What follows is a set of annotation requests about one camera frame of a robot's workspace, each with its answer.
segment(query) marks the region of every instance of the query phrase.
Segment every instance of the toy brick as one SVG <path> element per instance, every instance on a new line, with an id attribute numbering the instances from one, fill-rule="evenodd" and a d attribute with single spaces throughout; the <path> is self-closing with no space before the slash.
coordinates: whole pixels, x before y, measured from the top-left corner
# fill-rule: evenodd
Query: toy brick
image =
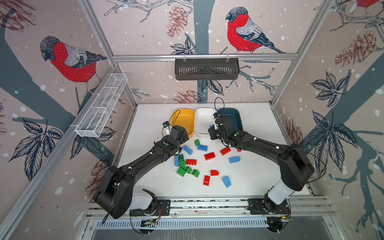
<path id="1" fill-rule="evenodd" d="M 222 149 L 220 151 L 220 153 L 221 153 L 221 155 L 224 156 L 225 154 L 229 153 L 230 151 L 231 151 L 231 149 L 229 147 L 226 147 L 226 148 Z"/>
<path id="2" fill-rule="evenodd" d="M 195 177 L 198 177 L 199 174 L 200 174 L 200 172 L 199 172 L 198 170 L 194 169 L 194 170 L 192 171 L 191 174 L 192 174 L 193 176 L 195 176 Z"/>
<path id="3" fill-rule="evenodd" d="M 193 151 L 187 146 L 184 146 L 184 151 L 186 151 L 189 155 L 192 155 Z"/>
<path id="4" fill-rule="evenodd" d="M 211 178 L 210 176 L 205 175 L 204 176 L 204 182 L 209 182 L 210 178 Z"/>
<path id="5" fill-rule="evenodd" d="M 175 156 L 175 166 L 176 167 L 179 166 L 179 158 L 177 156 Z"/>
<path id="6" fill-rule="evenodd" d="M 185 164 L 186 164 L 185 161 L 180 161 L 179 162 L 179 167 L 182 168 L 182 169 L 185 169 Z"/>
<path id="7" fill-rule="evenodd" d="M 206 151 L 208 151 L 208 146 L 199 144 L 197 146 L 197 150 L 206 152 Z"/>
<path id="8" fill-rule="evenodd" d="M 192 168 L 189 167 L 189 166 L 186 166 L 186 167 L 184 168 L 184 170 L 185 170 L 185 172 L 188 173 L 188 174 L 190 174 L 190 173 L 192 172 Z"/>
<path id="9" fill-rule="evenodd" d="M 229 180 L 229 177 L 228 177 L 228 176 L 225 176 L 225 177 L 223 178 L 223 183 L 224 183 L 224 185 L 225 185 L 226 188 L 229 188 L 229 187 L 232 185 L 232 183 L 231 183 L 231 181 Z"/>
<path id="10" fill-rule="evenodd" d="M 204 157 L 205 157 L 205 160 L 207 161 L 207 160 L 214 159 L 216 155 L 215 153 L 211 152 L 211 153 L 205 154 Z"/>
<path id="11" fill-rule="evenodd" d="M 177 172 L 176 172 L 178 175 L 180 175 L 180 176 L 182 176 L 182 177 L 184 177 L 184 174 L 185 174 L 185 170 L 184 169 L 182 169 L 182 168 L 179 168 L 178 170 L 177 170 Z"/>
<path id="12" fill-rule="evenodd" d="M 229 163 L 240 162 L 240 157 L 230 157 Z"/>
<path id="13" fill-rule="evenodd" d="M 187 163 L 187 165 L 196 165 L 197 164 L 197 160 L 195 160 L 195 159 L 187 159 L 186 163 Z"/>
<path id="14" fill-rule="evenodd" d="M 211 170 L 211 176 L 218 176 L 217 170 Z"/>

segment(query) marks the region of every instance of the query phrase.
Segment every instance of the black mounting plate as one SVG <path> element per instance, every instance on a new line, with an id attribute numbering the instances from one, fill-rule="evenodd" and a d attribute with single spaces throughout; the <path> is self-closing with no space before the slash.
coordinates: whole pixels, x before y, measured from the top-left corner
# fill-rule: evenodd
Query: black mounting plate
<path id="1" fill-rule="evenodd" d="M 151 216 L 159 216 L 160 215 L 159 211 L 157 210 L 157 207 L 159 207 L 161 209 L 161 215 L 162 216 L 169 216 L 170 200 L 157 200 L 155 212 Z M 144 210 L 142 210 L 142 209 L 133 209 L 129 212 L 129 215 L 131 217 L 147 216 L 144 214 Z"/>
<path id="2" fill-rule="evenodd" d="M 264 210 L 264 206 L 263 206 L 263 199 L 262 198 L 251 198 L 251 199 L 248 199 L 248 206 L 249 206 L 249 210 L 251 212 L 251 215 L 267 215 L 268 213 Z M 276 211 L 275 214 L 281 214 L 281 215 L 288 215 L 284 209 L 282 208 L 285 208 L 285 210 L 287 210 L 288 212 L 290 212 L 291 210 L 289 209 L 289 206 L 288 206 L 288 203 L 287 203 L 287 200 L 285 199 L 280 205 L 279 205 L 279 208 L 278 210 Z"/>

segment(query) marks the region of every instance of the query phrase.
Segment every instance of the wallpaper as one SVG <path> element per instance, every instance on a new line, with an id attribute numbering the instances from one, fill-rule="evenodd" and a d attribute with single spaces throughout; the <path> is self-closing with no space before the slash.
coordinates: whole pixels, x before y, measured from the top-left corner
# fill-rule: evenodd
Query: wallpaper
<path id="1" fill-rule="evenodd" d="M 175 62 L 119 63 L 138 103 L 269 101 L 291 61 L 239 61 L 237 80 L 178 81 Z"/>
<path id="2" fill-rule="evenodd" d="M 383 3 L 336 1 L 277 103 L 350 239 L 384 239 Z"/>
<path id="3" fill-rule="evenodd" d="M 196 54 L 238 50 L 273 53 L 273 47 L 294 53 L 320 3 L 321 0 L 91 0 L 115 55 L 171 54 L 188 37 L 190 50 Z M 245 26 L 247 21 L 248 25 L 236 33 L 235 28 Z M 252 33 L 255 25 L 257 31 Z"/>
<path id="4" fill-rule="evenodd" d="M 12 240 L 77 238 L 100 181 L 119 151 L 132 111 L 122 94 L 99 139 L 75 137 L 17 226 Z"/>
<path id="5" fill-rule="evenodd" d="M 3 220 L 110 66 L 77 1 L 0 6 Z"/>

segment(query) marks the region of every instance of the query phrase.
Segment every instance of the white table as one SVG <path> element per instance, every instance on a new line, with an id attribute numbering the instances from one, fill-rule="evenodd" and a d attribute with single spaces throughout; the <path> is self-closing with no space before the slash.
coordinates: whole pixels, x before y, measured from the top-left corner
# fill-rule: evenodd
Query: white table
<path id="1" fill-rule="evenodd" d="M 118 166 L 126 165 L 153 146 L 153 141 L 162 138 L 162 123 L 168 121 L 172 113 L 179 108 L 214 108 L 213 104 L 140 104 L 123 149 Z M 276 119 L 267 103 L 226 103 L 225 107 L 240 112 L 244 131 L 264 140 L 286 144 Z M 280 169 L 272 161 L 248 151 L 232 151 L 221 156 L 225 148 L 220 140 L 210 140 L 209 136 L 199 138 L 200 143 L 208 145 L 208 152 L 197 150 L 194 135 L 185 143 L 193 150 L 188 155 L 181 152 L 184 159 L 197 159 L 197 165 L 191 166 L 200 172 L 198 178 L 190 174 L 180 177 L 174 165 L 174 157 L 157 165 L 144 175 L 135 185 L 135 189 L 148 189 L 159 197 L 201 197 L 201 196 L 255 196 L 264 195 L 280 178 Z M 216 159 L 205 161 L 204 154 L 214 152 Z M 229 157 L 240 156 L 240 162 L 230 164 Z M 218 170 L 219 176 L 211 176 L 209 186 L 203 185 L 204 175 L 210 170 Z M 222 178 L 229 176 L 232 186 L 226 188 Z M 309 194 L 306 187 L 294 194 Z"/>

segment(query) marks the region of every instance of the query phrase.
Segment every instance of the green toy brick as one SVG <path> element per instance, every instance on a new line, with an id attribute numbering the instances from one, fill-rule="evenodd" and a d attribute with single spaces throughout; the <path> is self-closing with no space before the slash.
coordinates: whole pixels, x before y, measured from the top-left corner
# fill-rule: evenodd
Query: green toy brick
<path id="1" fill-rule="evenodd" d="M 183 170 L 185 170 L 185 165 L 186 165 L 186 162 L 185 161 L 180 161 L 179 162 L 179 167 Z"/>
<path id="2" fill-rule="evenodd" d="M 191 173 L 193 176 L 198 177 L 200 172 L 197 169 L 194 169 Z"/>
<path id="3" fill-rule="evenodd" d="M 188 174 L 190 174 L 190 173 L 192 172 L 192 168 L 189 167 L 189 166 L 186 166 L 186 167 L 184 168 L 184 170 L 185 170 L 185 172 L 188 173 Z"/>
<path id="4" fill-rule="evenodd" d="M 184 174 L 185 174 L 185 170 L 184 169 L 182 169 L 181 167 L 177 170 L 177 172 L 176 172 L 178 175 L 180 175 L 180 176 L 182 176 L 182 177 L 184 177 Z"/>

